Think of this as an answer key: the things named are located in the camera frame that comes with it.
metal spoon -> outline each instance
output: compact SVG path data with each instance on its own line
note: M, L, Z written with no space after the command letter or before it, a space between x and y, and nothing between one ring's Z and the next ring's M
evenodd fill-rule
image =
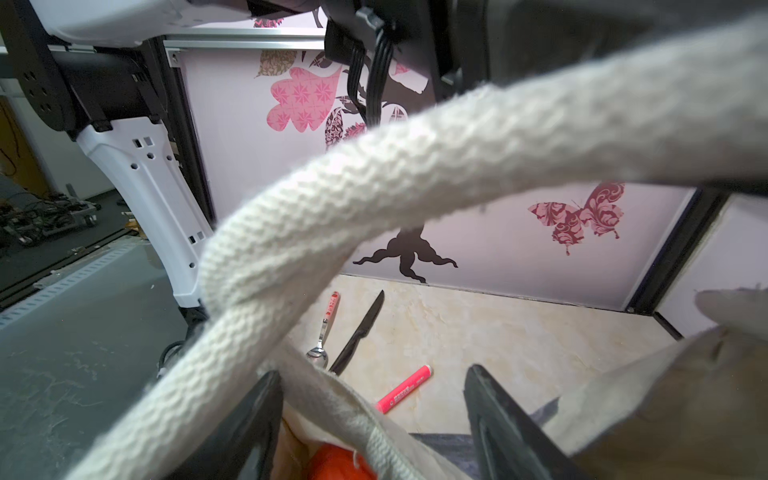
M326 314L323 315L323 326L320 327L320 338L317 339L317 346L306 353L306 358L310 359L310 362L315 365L326 368L328 366L328 354L323 349L323 342L326 339L326 331L328 330L328 321L333 316L333 311L336 310L336 304L339 303L339 292L333 292L331 295L331 301L328 302L328 308Z

knife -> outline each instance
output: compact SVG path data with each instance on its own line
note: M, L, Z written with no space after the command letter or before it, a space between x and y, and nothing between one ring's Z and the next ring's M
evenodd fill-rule
M329 370L330 372L341 375L341 372L344 371L346 366L349 364L349 361L352 359L352 356L355 354L357 344L361 339L367 337L368 332L371 331L373 322L379 315L379 311L381 311L383 303L384 290L382 290L379 296L376 297L376 300L373 301L371 308L368 309L368 313L366 313L366 315L362 318L362 322L360 322L357 330L355 330L355 332L352 334L352 338L349 339L349 342L347 342L344 346L344 350L342 350L339 356L336 357L336 361L333 363L333 365L331 365Z

pink butterfly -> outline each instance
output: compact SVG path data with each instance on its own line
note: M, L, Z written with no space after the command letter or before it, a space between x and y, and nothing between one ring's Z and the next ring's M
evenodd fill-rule
M587 199L584 208L578 209L569 204L544 202L531 205L530 210L546 227L554 225L552 241L565 245L565 254L571 255L568 248L584 239L581 225L590 227L595 235L601 236L613 232L618 239L616 225L624 215L621 208L613 205L624 195L624 184L604 182L596 186Z

pink marker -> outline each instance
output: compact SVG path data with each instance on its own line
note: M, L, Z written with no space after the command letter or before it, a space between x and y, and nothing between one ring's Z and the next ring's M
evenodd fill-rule
M429 377L432 376L432 367L424 365L422 368L416 371L408 379L397 386L396 389L387 393L386 396L376 403L376 409L381 413L387 413L393 406L400 403L406 396L416 390L419 385L424 383Z

orange object on floor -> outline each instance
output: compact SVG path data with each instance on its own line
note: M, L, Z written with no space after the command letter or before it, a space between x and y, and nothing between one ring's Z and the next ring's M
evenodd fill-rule
M317 451L307 467L307 480L376 480L376 474L361 455L357 466L353 453L326 443Z

